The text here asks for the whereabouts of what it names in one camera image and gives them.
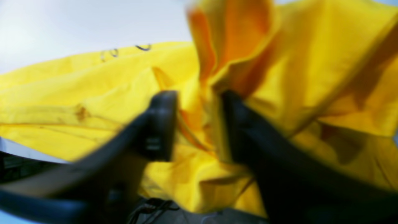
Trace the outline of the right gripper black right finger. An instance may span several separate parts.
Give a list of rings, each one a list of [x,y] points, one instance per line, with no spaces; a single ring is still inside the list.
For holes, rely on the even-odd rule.
[[[271,224],[397,223],[396,193],[307,156],[233,91],[221,99],[231,157],[253,173]]]

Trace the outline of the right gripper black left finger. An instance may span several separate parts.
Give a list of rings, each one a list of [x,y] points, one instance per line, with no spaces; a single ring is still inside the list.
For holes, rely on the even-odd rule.
[[[92,154],[1,185],[1,210],[45,224],[124,224],[138,200],[146,165],[170,161],[176,91],[154,95],[148,108]]]

